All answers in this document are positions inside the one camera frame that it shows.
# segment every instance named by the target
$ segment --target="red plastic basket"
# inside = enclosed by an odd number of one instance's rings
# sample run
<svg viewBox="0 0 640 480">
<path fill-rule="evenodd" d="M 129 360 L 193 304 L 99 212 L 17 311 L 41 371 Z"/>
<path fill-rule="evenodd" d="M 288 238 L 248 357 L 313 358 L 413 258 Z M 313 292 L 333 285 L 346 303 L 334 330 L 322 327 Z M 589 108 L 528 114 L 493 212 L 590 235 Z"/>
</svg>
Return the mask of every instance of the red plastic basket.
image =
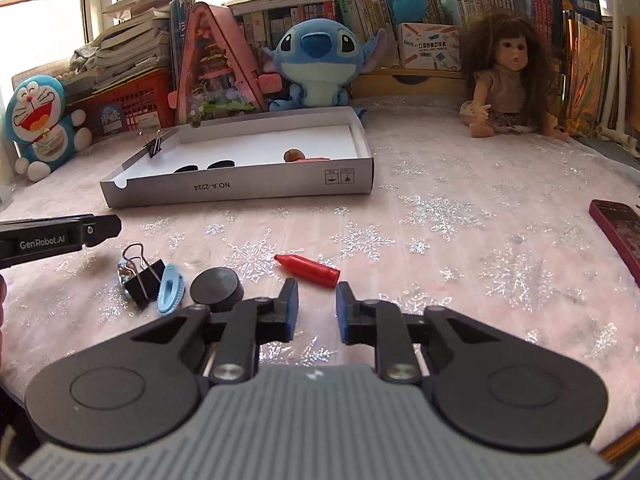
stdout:
<svg viewBox="0 0 640 480">
<path fill-rule="evenodd" d="M 161 68 L 69 104 L 68 111 L 85 111 L 84 125 L 94 140 L 127 130 L 169 128 L 175 126 L 175 110 L 167 99 L 173 90 L 171 70 Z"/>
</svg>

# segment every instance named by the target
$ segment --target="table surface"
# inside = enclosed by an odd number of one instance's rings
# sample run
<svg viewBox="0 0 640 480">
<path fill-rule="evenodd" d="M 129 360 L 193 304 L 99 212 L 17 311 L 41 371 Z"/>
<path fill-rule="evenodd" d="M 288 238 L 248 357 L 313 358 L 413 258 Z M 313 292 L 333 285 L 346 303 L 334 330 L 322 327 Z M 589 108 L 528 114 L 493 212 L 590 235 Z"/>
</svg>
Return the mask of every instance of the table surface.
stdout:
<svg viewBox="0 0 640 480">
<path fill-rule="evenodd" d="M 577 142 L 471 139 L 450 110 L 399 104 L 383 100 L 364 118 L 371 195 L 119 210 L 118 238 L 3 271 L 4 387 L 24 398 L 50 362 L 156 318 L 117 284 L 129 243 L 177 264 L 187 283 L 231 267 L 246 298 L 277 294 L 286 275 L 273 255 L 290 252 L 339 267 L 359 298 L 413 313 L 444 304 L 589 365 L 610 397 L 593 446 L 625 433 L 640 419 L 640 294 L 588 206 L 635 204 L 633 178 Z M 108 213 L 98 182 L 140 145 L 130 133 L 90 147 L 18 189 L 0 220 Z M 369 348 L 340 345 L 332 291 L 300 283 L 300 302 L 294 341 L 263 346 L 263 361 L 372 364 Z"/>
</svg>

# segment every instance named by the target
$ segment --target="white cardboard box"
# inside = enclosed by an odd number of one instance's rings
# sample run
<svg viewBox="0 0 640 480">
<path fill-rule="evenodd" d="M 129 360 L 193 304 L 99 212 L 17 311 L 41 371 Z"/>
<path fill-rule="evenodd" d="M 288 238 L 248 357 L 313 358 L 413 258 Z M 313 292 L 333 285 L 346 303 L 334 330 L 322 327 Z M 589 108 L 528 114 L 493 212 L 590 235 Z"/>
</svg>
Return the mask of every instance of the white cardboard box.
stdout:
<svg viewBox="0 0 640 480">
<path fill-rule="evenodd" d="M 292 148 L 315 162 L 284 162 Z M 232 168 L 207 167 L 232 160 Z M 174 173 L 194 165 L 197 171 Z M 367 194 L 373 157 L 351 107 L 310 108 L 189 124 L 162 136 L 100 182 L 110 208 L 248 198 Z"/>
<path fill-rule="evenodd" d="M 401 23 L 400 63 L 403 68 L 460 70 L 460 29 L 452 25 Z"/>
</svg>

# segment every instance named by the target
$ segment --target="blue hair clip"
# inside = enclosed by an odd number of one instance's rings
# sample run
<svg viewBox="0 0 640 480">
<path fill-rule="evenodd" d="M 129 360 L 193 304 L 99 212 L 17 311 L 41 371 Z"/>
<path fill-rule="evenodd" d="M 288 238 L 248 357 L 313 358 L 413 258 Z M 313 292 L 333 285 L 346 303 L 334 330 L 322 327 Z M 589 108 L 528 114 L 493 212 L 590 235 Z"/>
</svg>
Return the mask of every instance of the blue hair clip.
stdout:
<svg viewBox="0 0 640 480">
<path fill-rule="evenodd" d="M 174 264 L 168 264 L 164 268 L 158 293 L 158 312 L 161 316 L 175 311 L 182 301 L 184 289 L 184 278 L 178 271 L 178 267 Z"/>
</svg>

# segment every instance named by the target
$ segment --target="black binder clip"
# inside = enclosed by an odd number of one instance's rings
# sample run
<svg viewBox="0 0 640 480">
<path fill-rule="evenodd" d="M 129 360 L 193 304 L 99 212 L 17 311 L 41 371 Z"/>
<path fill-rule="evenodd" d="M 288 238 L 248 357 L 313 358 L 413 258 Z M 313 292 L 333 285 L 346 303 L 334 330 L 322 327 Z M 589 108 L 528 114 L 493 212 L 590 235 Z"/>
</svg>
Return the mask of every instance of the black binder clip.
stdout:
<svg viewBox="0 0 640 480">
<path fill-rule="evenodd" d="M 140 254 L 127 256 L 127 252 L 133 247 L 139 247 Z M 164 262 L 158 260 L 149 264 L 140 242 L 129 244 L 122 251 L 122 259 L 118 264 L 118 278 L 137 306 L 147 306 L 150 301 L 158 298 L 163 274 Z"/>
<path fill-rule="evenodd" d="M 156 138 L 149 140 L 144 132 L 140 132 L 140 136 L 145 141 L 146 152 L 149 154 L 149 158 L 154 158 L 162 150 L 162 137 L 160 130 L 156 132 Z"/>
</svg>

